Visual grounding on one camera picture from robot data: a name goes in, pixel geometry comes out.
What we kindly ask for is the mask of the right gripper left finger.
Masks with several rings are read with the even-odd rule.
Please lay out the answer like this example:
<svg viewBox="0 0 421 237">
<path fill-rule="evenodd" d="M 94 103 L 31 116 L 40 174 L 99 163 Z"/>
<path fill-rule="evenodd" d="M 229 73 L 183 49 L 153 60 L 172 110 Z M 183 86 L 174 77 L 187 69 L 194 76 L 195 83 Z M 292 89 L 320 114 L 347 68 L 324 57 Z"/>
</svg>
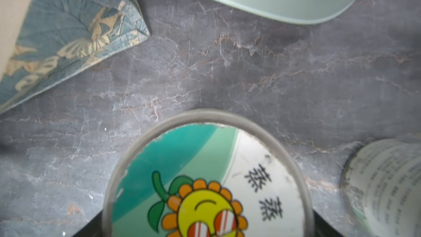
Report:
<svg viewBox="0 0 421 237">
<path fill-rule="evenodd" d="M 99 212 L 89 223 L 73 237 L 102 237 L 102 212 Z"/>
</svg>

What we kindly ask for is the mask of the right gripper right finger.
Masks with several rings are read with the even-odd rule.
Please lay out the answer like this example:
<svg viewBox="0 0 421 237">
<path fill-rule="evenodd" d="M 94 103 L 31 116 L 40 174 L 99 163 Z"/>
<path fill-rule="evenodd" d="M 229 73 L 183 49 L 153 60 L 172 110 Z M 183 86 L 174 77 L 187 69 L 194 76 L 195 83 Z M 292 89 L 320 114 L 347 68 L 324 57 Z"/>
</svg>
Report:
<svg viewBox="0 0 421 237">
<path fill-rule="evenodd" d="M 343 237 L 340 232 L 335 230 L 316 211 L 314 211 L 314 219 L 315 237 Z"/>
</svg>

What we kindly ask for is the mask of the white lid small jar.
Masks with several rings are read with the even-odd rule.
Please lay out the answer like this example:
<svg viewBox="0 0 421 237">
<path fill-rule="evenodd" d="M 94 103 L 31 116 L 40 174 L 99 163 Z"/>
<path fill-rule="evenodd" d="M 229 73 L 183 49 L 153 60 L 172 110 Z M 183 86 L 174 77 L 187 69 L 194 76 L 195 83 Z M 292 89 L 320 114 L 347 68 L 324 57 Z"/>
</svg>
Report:
<svg viewBox="0 0 421 237">
<path fill-rule="evenodd" d="M 421 234 L 421 143 L 382 139 L 357 151 L 342 174 L 344 204 L 372 237 Z"/>
</svg>

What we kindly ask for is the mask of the sunflower label lid jar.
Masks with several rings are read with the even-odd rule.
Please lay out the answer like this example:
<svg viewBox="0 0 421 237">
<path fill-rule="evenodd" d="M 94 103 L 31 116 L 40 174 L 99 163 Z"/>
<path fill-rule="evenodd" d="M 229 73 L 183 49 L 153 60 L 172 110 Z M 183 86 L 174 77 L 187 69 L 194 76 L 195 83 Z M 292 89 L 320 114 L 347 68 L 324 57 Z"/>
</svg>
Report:
<svg viewBox="0 0 421 237">
<path fill-rule="evenodd" d="M 148 130 L 105 194 L 106 237 L 312 237 L 315 216 L 287 150 L 249 119 L 198 109 Z"/>
</svg>

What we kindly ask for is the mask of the beige canvas tote bag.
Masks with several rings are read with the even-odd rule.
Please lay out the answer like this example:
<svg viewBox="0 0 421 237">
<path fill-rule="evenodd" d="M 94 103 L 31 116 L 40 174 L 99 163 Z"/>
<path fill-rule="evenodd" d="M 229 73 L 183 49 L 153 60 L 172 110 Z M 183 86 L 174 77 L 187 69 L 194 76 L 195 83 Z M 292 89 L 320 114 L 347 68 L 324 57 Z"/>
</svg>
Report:
<svg viewBox="0 0 421 237">
<path fill-rule="evenodd" d="M 1 0 L 1 112 L 149 37 L 137 0 Z"/>
</svg>

